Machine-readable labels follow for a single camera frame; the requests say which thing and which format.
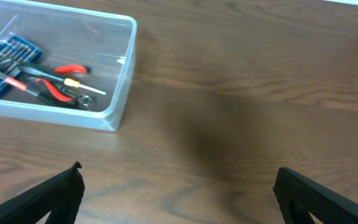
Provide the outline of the yellow black screwdriver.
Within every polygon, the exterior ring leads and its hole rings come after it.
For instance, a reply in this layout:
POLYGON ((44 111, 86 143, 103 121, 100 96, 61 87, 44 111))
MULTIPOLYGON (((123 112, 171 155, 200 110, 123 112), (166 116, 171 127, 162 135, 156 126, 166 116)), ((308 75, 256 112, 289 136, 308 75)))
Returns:
POLYGON ((58 67, 54 70, 31 62, 21 62, 21 63, 13 62, 12 66, 13 66, 13 70, 17 69, 18 71, 24 72, 30 75, 31 77, 42 78, 50 82, 59 83, 74 88, 82 88, 101 95, 107 94, 105 91, 87 86, 82 82, 79 82, 78 80, 72 79, 67 76, 67 74, 70 73, 85 73, 85 74, 89 73, 90 71, 89 68, 84 65, 78 65, 78 64, 65 65, 62 67, 58 67))

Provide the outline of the red handled pliers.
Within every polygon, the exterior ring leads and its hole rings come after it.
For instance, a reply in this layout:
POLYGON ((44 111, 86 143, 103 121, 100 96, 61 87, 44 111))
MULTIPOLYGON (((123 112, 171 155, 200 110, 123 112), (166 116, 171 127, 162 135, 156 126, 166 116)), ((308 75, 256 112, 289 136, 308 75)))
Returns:
POLYGON ((67 75, 71 73, 87 75, 89 72, 89 68, 84 65, 64 65, 55 68, 53 71, 47 71, 47 75, 41 75, 35 81, 43 83, 49 93, 57 100, 73 104, 80 95, 70 87, 80 88, 81 83, 78 80, 69 78, 67 75))

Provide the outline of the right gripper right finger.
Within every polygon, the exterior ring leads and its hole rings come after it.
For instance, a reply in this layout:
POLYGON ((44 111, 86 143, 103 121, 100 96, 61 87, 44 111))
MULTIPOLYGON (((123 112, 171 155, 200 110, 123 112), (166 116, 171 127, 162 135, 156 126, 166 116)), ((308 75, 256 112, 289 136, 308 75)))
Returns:
POLYGON ((273 192, 286 224, 321 223, 358 224, 358 203, 290 169, 277 172, 273 192))

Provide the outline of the blue precision screwdriver set case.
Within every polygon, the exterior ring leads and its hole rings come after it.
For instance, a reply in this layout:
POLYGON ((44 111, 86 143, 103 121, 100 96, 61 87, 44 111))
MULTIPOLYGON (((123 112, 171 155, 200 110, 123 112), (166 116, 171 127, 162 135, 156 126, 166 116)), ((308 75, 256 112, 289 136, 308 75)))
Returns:
MULTIPOLYGON (((11 78, 19 78, 22 73, 18 70, 18 64, 22 62, 36 62, 42 51, 33 43, 22 37, 10 33, 0 39, 0 72, 11 78)), ((11 87, 0 78, 0 98, 11 87)))

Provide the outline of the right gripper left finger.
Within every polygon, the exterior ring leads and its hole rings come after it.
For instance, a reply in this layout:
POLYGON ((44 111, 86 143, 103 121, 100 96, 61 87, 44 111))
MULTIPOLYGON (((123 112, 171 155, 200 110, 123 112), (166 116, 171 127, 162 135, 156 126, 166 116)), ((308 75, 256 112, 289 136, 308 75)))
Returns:
POLYGON ((76 220, 85 184, 76 161, 69 169, 0 204, 0 223, 70 223, 76 220))

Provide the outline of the silver combination wrench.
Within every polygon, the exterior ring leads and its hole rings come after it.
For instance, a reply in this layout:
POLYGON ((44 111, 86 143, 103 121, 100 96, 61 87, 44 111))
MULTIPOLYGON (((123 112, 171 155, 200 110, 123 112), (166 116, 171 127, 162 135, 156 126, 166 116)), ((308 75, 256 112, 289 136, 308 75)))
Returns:
POLYGON ((89 108, 94 103, 94 98, 92 96, 79 93, 60 84, 56 84, 55 87, 61 95, 68 98, 68 100, 64 100, 65 103, 82 108, 89 108))

